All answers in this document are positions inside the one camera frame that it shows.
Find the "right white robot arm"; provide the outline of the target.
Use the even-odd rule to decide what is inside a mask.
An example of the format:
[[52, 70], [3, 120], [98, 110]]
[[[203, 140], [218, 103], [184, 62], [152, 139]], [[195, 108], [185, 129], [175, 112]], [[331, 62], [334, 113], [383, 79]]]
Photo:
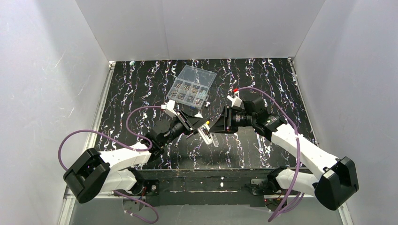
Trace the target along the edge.
[[293, 190], [312, 195], [327, 209], [337, 210], [359, 190], [355, 163], [350, 158], [339, 159], [295, 134], [291, 125], [267, 111], [261, 97], [230, 100], [232, 105], [224, 107], [210, 133], [233, 134], [239, 127], [252, 127], [255, 133], [288, 151], [311, 171], [295, 173], [278, 167], [267, 175], [265, 183], [258, 185], [263, 193], [287, 190], [295, 180]]

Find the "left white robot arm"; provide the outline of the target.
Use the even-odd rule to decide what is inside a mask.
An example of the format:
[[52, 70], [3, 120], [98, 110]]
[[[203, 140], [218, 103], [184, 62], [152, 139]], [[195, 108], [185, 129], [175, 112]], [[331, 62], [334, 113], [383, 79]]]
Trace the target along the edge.
[[87, 149], [66, 170], [63, 179], [79, 203], [86, 203], [99, 193], [114, 190], [132, 191], [139, 175], [136, 165], [154, 161], [164, 153], [165, 147], [180, 135], [205, 135], [207, 119], [183, 111], [174, 113], [171, 120], [159, 120], [145, 134], [142, 141], [113, 151]]

